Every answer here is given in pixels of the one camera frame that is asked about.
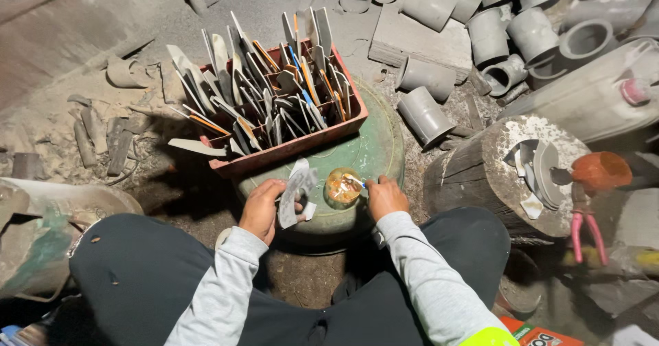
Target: dirt floor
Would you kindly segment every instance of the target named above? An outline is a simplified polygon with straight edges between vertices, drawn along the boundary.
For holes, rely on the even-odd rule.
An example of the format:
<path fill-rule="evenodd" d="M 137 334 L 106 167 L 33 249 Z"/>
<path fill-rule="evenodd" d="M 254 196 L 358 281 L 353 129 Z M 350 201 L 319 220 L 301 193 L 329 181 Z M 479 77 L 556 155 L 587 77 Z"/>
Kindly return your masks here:
<path fill-rule="evenodd" d="M 141 136 L 135 138 L 135 154 L 126 172 L 138 162 L 136 171 L 115 186 L 132 194 L 145 214 L 171 222 L 209 247 L 218 234 L 236 224 L 242 203 L 232 183 L 211 171 L 202 156 L 166 145 L 171 138 L 194 138 L 188 123 L 179 119 L 164 103 L 164 98 L 179 101 L 182 88 L 172 77 L 167 44 L 178 45 L 197 64 L 208 63 L 200 34 L 205 27 L 212 33 L 226 33 L 232 23 L 229 11 L 236 13 L 243 30 L 264 46 L 284 41 L 281 13 L 289 15 L 298 8 L 299 0 L 220 0 L 209 7 L 203 17 L 191 10 L 185 15 L 172 15 L 161 34 L 134 57 L 149 67 L 153 75 L 150 89 L 119 89 L 111 86 L 105 71 L 82 68 L 45 89 L 35 92 L 24 106 L 8 108 L 0 113 L 0 176 L 10 176 L 12 154 L 17 151 L 38 152 L 44 160 L 45 179 L 72 184 L 105 184 L 116 178 L 105 175 L 107 155 L 91 169 L 82 166 L 72 125 L 82 107 L 66 102 L 74 93 L 92 99 L 102 118 L 126 116 L 132 111 L 147 113 L 154 119 Z M 371 5 L 366 13 L 344 13 L 337 0 L 315 0 L 314 8 L 327 7 L 334 34 L 334 44 L 354 76 L 361 76 L 390 102 L 392 108 L 403 95 L 394 90 L 398 69 L 367 59 L 368 47 L 381 7 Z M 483 124 L 496 118 L 500 108 L 490 97 L 479 97 L 471 83 L 457 87 L 442 110 L 454 123 L 470 127 L 465 98 L 474 97 Z M 439 147 L 422 151 L 407 125 L 400 120 L 405 140 L 405 183 L 411 215 L 415 223 L 427 219 L 423 203 L 423 174 L 428 165 L 442 154 Z M 322 308 L 330 304 L 331 295 L 345 271 L 346 255 L 300 256 L 272 249 L 264 258 L 268 289 L 273 296 L 306 308 Z M 585 323 L 576 316 L 571 293 L 554 278 L 548 280 L 548 293 L 531 322 L 552 327 L 558 332 L 581 339 L 597 340 Z"/>

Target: black pants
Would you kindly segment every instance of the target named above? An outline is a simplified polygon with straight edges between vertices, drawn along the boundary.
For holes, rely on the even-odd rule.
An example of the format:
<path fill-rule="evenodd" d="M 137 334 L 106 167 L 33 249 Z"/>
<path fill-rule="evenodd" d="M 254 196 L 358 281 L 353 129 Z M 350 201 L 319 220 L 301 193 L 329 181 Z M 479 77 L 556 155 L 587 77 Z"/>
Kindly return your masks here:
<path fill-rule="evenodd" d="M 463 207 L 433 216 L 421 230 L 491 308 L 510 251 L 500 220 L 485 209 Z M 180 229 L 152 217 L 121 214 L 90 228 L 70 269 L 114 344 L 161 346 L 213 264 L 213 254 Z M 253 290 L 239 344 L 430 343 L 400 278 L 384 271 L 323 310 L 295 307 Z"/>

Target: tree stump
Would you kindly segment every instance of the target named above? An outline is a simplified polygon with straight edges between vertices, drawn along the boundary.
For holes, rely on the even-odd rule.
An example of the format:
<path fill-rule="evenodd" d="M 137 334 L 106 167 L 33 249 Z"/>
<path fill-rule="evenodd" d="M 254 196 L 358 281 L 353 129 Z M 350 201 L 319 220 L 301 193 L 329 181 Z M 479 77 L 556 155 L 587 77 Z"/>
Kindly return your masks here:
<path fill-rule="evenodd" d="M 565 195 L 560 208 L 551 211 L 545 207 L 538 219 L 531 220 L 520 205 L 531 196 L 531 190 L 504 157 L 528 139 L 552 142 L 559 152 L 559 166 L 569 171 L 575 159 L 590 153 L 584 143 L 546 118 L 503 118 L 430 164 L 423 190 L 428 213 L 464 206 L 487 208 L 505 224 L 514 244 L 552 244 L 569 236 L 571 184 L 560 187 Z"/>

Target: red plastic crate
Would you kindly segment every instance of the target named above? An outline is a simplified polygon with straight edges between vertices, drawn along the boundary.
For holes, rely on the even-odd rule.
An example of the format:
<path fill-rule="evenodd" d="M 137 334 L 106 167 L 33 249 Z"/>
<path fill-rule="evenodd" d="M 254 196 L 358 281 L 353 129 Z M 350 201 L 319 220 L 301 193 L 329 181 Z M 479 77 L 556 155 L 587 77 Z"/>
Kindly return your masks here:
<path fill-rule="evenodd" d="M 311 42 L 309 41 L 308 38 L 301 41 L 301 47 L 302 47 L 302 55 L 306 58 L 307 63 L 310 66 L 313 66 L 314 60 L 310 54 L 313 52 L 313 48 L 311 47 Z M 279 55 L 279 47 L 270 48 L 267 50 L 267 53 L 268 55 L 270 55 L 270 57 L 272 57 L 272 59 L 277 64 L 283 66 L 283 64 L 281 63 L 281 56 Z M 366 121 L 368 117 L 368 110 L 367 107 L 364 105 L 362 98 L 359 96 L 359 92 L 355 90 L 355 82 L 352 81 L 352 77 L 350 77 L 350 72 L 348 72 L 348 69 L 343 64 L 343 60 L 341 59 L 339 53 L 336 51 L 336 47 L 334 46 L 334 44 L 332 44 L 332 54 L 330 55 L 329 60 L 336 67 L 337 71 L 343 73 L 345 77 L 348 79 L 348 82 L 350 82 L 349 100 L 350 100 L 350 109 L 351 109 L 352 118 L 346 120 L 343 123 L 341 122 L 336 123 L 336 118 L 334 118 L 335 123 L 331 126 L 328 123 L 327 124 L 328 127 L 325 130 L 316 131 L 309 135 L 305 135 L 297 139 L 289 140 L 281 144 L 280 146 L 268 148 L 263 151 L 257 151 L 256 153 L 252 153 L 251 155 L 246 155 L 240 158 L 236 158 L 232 161 L 221 161 L 217 158 L 213 158 L 208 162 L 211 169 L 215 170 L 223 178 L 235 178 L 236 176 L 240 176 L 244 173 L 248 173 L 250 171 L 259 169 L 263 166 L 270 165 L 276 161 L 280 161 L 284 158 L 288 158 L 290 156 L 296 155 L 307 149 L 311 149 L 315 146 L 319 146 L 324 143 L 329 143 L 333 140 L 337 140 L 339 138 L 342 138 L 343 136 L 353 134 L 359 131 L 359 127 L 362 126 L 362 124 L 364 123 L 364 121 Z M 232 69 L 231 65 L 232 62 L 231 60 L 229 60 L 227 62 L 228 72 L 231 72 Z M 210 66 L 210 64 L 206 66 L 202 66 L 201 68 L 202 71 L 213 69 Z M 276 77 L 277 77 L 277 73 L 266 75 L 266 79 L 270 80 L 270 82 L 273 83 L 274 85 L 277 85 Z M 318 92 L 322 91 L 321 87 L 322 87 L 321 83 L 317 84 L 316 90 Z M 188 99 L 188 105 L 198 110 L 198 108 L 196 108 L 194 100 L 192 100 L 192 98 L 190 97 L 187 91 L 186 91 L 186 95 Z M 334 104 L 331 102 L 323 103 L 320 106 L 318 106 L 318 110 L 322 114 L 326 114 L 332 109 L 333 105 Z M 235 108 L 244 109 L 246 111 L 246 117 L 249 120 L 251 120 L 253 123 L 257 123 L 255 120 L 253 120 L 253 118 L 256 118 L 256 114 L 254 113 L 254 109 L 250 106 L 249 103 L 235 106 Z M 213 122 L 220 125 L 221 127 L 231 131 L 230 129 L 233 121 L 229 117 L 229 115 L 225 114 L 223 111 L 218 110 L 217 114 L 214 114 L 209 118 Z M 261 125 L 256 129 L 254 129 L 253 131 L 258 136 L 260 135 L 260 132 L 264 128 L 265 125 Z M 228 144 L 229 142 L 228 139 L 230 138 L 230 136 L 223 136 L 217 138 L 217 135 L 215 133 L 201 127 L 199 127 L 199 131 L 200 131 L 201 141 L 204 142 L 207 146 L 210 146 L 211 148 L 222 148 L 224 147 L 224 145 Z"/>

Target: toothbrush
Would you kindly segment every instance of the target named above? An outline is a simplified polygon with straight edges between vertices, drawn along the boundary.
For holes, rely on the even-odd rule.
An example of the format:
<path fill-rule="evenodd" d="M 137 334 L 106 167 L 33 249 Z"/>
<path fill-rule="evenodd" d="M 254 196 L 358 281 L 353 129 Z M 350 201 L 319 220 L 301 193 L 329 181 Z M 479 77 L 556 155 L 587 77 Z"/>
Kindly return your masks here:
<path fill-rule="evenodd" d="M 364 184 L 364 183 L 361 182 L 358 178 L 354 177 L 354 176 L 351 175 L 351 174 L 343 174 L 343 177 L 344 177 L 344 178 L 347 178 L 347 179 L 349 179 L 349 180 L 352 180 L 352 181 L 354 181 L 354 182 L 356 182 L 356 183 L 358 183 L 359 185 L 362 186 L 362 188 L 366 188 L 366 187 L 367 187 L 366 184 Z"/>

